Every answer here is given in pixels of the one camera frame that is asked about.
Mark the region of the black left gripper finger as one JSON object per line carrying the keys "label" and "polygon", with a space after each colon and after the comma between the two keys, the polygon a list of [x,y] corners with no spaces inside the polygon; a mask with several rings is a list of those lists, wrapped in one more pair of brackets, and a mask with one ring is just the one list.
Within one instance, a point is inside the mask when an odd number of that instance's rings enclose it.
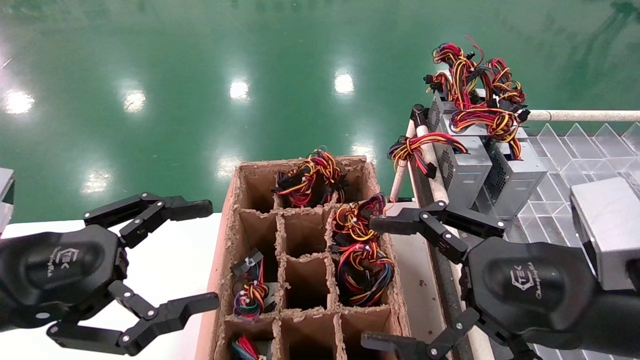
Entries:
{"label": "black left gripper finger", "polygon": [[106,229],[126,223],[119,230],[119,239],[124,248],[133,249],[167,221],[207,218],[213,213],[208,199],[187,201],[183,196],[142,193],[90,210],[83,221],[86,226],[96,224]]}
{"label": "black left gripper finger", "polygon": [[62,348],[133,357],[157,337],[182,331],[191,316],[212,312],[220,305],[216,292],[169,300],[154,307],[122,281],[112,282],[107,289],[121,306],[138,317],[135,325],[118,331],[58,321],[46,331],[48,337]]}

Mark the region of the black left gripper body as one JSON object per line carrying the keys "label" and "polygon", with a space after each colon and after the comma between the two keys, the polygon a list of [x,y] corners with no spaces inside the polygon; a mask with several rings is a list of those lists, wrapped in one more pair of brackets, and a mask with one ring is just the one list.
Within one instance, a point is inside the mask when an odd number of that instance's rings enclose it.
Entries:
{"label": "black left gripper body", "polygon": [[2,239],[0,328],[86,321],[114,301],[108,287],[127,269],[120,237],[98,225]]}

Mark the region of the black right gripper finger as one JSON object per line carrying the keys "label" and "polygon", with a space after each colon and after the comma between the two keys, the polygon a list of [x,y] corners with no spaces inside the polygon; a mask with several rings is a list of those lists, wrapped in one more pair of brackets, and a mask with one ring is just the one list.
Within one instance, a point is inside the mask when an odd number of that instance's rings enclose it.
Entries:
{"label": "black right gripper finger", "polygon": [[464,264],[471,250],[453,230],[481,242],[505,241],[505,225],[499,219],[444,201],[421,208],[402,208],[393,216],[371,216],[370,229],[379,234],[421,235],[453,264]]}
{"label": "black right gripper finger", "polygon": [[361,334],[361,346],[366,349],[393,353],[398,360],[442,360],[480,320],[480,314],[467,308],[432,342],[414,337],[390,335],[380,332]]}

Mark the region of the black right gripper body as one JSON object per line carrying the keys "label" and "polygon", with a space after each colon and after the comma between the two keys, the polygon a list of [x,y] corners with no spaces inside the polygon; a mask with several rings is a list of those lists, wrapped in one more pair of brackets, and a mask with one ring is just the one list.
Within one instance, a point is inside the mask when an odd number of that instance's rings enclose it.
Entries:
{"label": "black right gripper body", "polygon": [[467,301],[491,339],[579,347],[579,324],[598,290],[580,248],[490,237],[467,253],[463,274]]}

